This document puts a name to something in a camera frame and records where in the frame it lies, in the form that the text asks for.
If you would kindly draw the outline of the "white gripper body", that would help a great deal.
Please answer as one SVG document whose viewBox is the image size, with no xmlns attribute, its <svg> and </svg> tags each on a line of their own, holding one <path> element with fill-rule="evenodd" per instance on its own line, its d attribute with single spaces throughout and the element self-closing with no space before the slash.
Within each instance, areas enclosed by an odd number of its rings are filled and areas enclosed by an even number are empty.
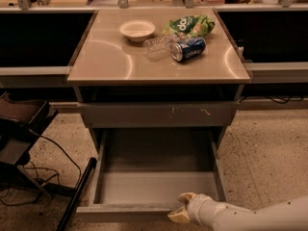
<svg viewBox="0 0 308 231">
<path fill-rule="evenodd" d="M 215 201 L 206 194 L 194 194 L 187 204 L 190 221 L 205 227 L 213 227 L 215 217 L 224 209 L 224 202 Z"/>
</svg>

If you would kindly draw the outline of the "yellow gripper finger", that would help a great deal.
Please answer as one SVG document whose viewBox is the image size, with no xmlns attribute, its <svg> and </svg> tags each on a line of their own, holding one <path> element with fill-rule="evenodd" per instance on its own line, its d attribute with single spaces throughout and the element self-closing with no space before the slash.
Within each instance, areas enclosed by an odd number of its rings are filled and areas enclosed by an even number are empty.
<svg viewBox="0 0 308 231">
<path fill-rule="evenodd" d="M 195 197 L 194 192 L 184 192 L 178 196 L 178 201 L 183 204 L 189 204 Z"/>
<path fill-rule="evenodd" d="M 175 223 L 189 223 L 190 218 L 185 206 L 182 206 L 172 212 L 170 212 L 167 217 Z"/>
</svg>

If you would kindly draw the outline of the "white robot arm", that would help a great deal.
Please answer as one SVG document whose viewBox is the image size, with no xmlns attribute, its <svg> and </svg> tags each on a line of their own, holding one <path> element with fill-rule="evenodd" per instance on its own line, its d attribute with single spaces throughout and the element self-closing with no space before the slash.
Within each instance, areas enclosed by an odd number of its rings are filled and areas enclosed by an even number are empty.
<svg viewBox="0 0 308 231">
<path fill-rule="evenodd" d="M 183 206 L 167 216 L 173 222 L 194 223 L 213 231 L 308 231 L 308 197 L 292 199 L 259 210 L 249 210 L 209 195 L 185 192 Z"/>
</svg>

